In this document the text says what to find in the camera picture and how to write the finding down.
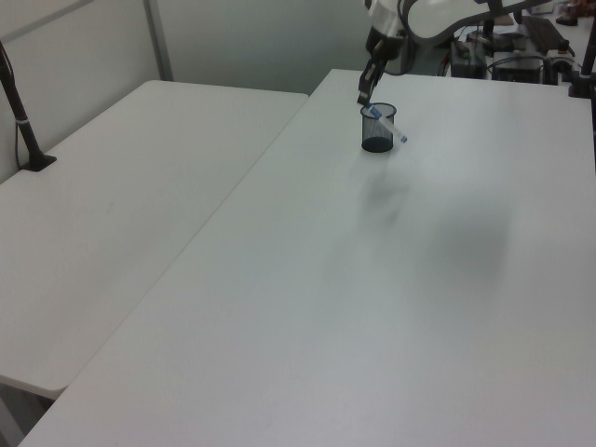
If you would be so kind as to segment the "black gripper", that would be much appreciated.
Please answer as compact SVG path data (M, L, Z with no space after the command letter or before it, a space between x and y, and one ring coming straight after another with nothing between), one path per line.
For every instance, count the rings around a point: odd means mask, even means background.
M359 78L358 104L366 105L370 102L380 79L385 73L389 61L396 60L403 47L403 35L398 32L395 36L385 35L372 27L369 31L365 48L370 55L371 70L362 72Z

